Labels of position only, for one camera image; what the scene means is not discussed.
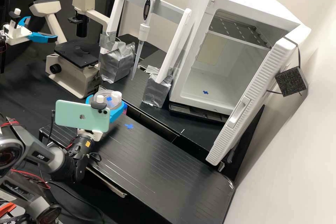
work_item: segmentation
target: fridge door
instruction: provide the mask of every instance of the fridge door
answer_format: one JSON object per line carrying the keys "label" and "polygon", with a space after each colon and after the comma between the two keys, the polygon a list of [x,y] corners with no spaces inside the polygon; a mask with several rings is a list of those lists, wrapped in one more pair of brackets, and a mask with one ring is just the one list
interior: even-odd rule
{"label": "fridge door", "polygon": [[[300,45],[309,35],[310,28],[301,24],[286,35]],[[274,77],[295,51],[296,46],[285,38],[279,39],[268,52],[229,119],[217,136],[206,160],[217,165],[239,141],[252,119],[261,108],[266,90],[272,88]]]}

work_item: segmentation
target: silver duct tape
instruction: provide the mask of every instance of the silver duct tape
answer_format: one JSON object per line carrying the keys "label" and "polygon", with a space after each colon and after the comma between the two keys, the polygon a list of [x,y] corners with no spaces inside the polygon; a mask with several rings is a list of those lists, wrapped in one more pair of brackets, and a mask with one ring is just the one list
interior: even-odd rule
{"label": "silver duct tape", "polygon": [[172,69],[168,71],[167,77],[161,82],[156,83],[157,74],[151,73],[145,87],[142,101],[151,106],[162,108],[163,103],[172,85]]}
{"label": "silver duct tape", "polygon": [[123,42],[119,49],[107,54],[99,54],[100,76],[103,81],[116,82],[129,74],[134,62],[135,43]]}
{"label": "silver duct tape", "polygon": [[117,32],[107,34],[100,34],[99,46],[111,51],[115,43]]}

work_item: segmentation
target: mini fridge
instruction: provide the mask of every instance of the mini fridge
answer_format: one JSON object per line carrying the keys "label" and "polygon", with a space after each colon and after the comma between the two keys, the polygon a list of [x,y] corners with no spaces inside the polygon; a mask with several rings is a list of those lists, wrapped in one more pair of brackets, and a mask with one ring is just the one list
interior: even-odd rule
{"label": "mini fridge", "polygon": [[171,62],[169,100],[229,116],[206,158],[217,165],[310,29],[276,0],[190,0],[187,7],[191,28]]}

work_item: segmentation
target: mint green smartphone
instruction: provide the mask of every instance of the mint green smartphone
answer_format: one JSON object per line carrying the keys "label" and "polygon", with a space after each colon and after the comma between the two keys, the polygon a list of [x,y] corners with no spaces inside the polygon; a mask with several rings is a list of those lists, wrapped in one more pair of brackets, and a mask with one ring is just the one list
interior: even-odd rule
{"label": "mint green smartphone", "polygon": [[106,107],[99,113],[89,104],[58,100],[55,123],[59,126],[107,132],[110,125],[110,109]]}

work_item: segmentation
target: pipette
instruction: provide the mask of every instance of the pipette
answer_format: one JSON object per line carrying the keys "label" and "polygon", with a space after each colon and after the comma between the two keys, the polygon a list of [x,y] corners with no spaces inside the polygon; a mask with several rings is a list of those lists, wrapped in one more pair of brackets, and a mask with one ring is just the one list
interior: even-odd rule
{"label": "pipette", "polygon": [[135,61],[134,61],[134,66],[133,66],[133,70],[132,70],[132,80],[134,78],[135,75],[135,71],[137,70],[138,67],[138,63],[139,63],[139,59],[140,59],[140,55],[141,55],[141,51],[142,51],[142,46],[144,44],[144,42],[147,40],[148,37],[148,33],[149,33],[149,22],[151,20],[152,17],[152,12],[153,12],[153,8],[154,8],[154,4],[155,4],[156,0],[146,0],[145,5],[143,7],[143,23],[140,25],[140,31],[139,31],[139,45],[138,45],[138,49],[136,52],[136,56],[135,56]]}

